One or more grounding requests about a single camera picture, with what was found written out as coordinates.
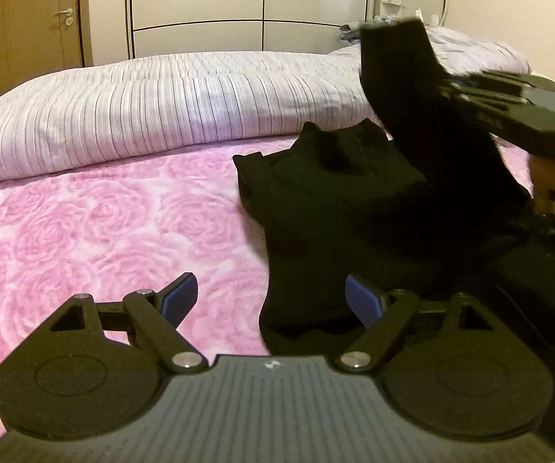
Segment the pink rose bedspread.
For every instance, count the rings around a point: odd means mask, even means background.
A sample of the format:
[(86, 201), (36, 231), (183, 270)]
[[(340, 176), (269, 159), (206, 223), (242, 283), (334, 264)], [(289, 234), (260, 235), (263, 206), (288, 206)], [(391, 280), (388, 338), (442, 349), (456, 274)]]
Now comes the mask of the pink rose bedspread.
[[(232, 141), (0, 182), (0, 363), (75, 293), (114, 301), (161, 289), (185, 272), (199, 300), (182, 332), (208, 355), (274, 354), (258, 317), (269, 285), (263, 227), (244, 209), (233, 159), (290, 149), (298, 139)], [(521, 150), (494, 141), (530, 194)], [(520, 243), (535, 243), (535, 216)], [(466, 289), (521, 318), (490, 278)], [(0, 421), (0, 437), (3, 426)]]

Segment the wooden door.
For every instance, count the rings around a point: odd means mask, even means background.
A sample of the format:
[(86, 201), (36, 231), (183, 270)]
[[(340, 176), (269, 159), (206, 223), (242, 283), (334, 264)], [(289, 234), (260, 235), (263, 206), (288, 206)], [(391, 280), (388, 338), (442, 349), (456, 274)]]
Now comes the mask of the wooden door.
[(92, 64), (89, 0), (0, 0), (0, 96)]

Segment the striped white duvet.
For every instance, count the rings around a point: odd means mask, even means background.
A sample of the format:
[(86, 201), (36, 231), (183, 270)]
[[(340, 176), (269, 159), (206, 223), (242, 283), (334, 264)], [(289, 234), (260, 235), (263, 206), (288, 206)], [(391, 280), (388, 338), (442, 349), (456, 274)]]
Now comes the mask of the striped white duvet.
[(163, 54), (69, 69), (0, 96), (0, 181), (373, 118), (358, 46)]

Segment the black zip jacket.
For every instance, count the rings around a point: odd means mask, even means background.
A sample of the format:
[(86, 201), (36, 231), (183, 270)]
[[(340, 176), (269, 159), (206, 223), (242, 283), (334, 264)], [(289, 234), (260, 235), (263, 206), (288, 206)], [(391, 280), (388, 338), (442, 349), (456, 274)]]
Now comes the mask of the black zip jacket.
[(439, 299), (482, 286), (520, 243), (530, 195), (485, 128), (439, 93), (448, 71), (417, 20), (367, 28), (361, 76), (374, 119), (307, 123), (290, 149), (235, 156), (244, 209), (264, 229), (258, 317), (277, 355), (335, 355), (361, 335), (345, 282)]

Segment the white wardrobe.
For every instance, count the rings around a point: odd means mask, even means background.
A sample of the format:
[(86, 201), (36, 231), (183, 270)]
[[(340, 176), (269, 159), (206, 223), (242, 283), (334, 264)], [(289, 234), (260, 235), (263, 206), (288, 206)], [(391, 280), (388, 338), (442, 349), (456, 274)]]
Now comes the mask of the white wardrobe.
[(329, 53), (374, 0), (88, 0), (94, 63), (195, 51)]

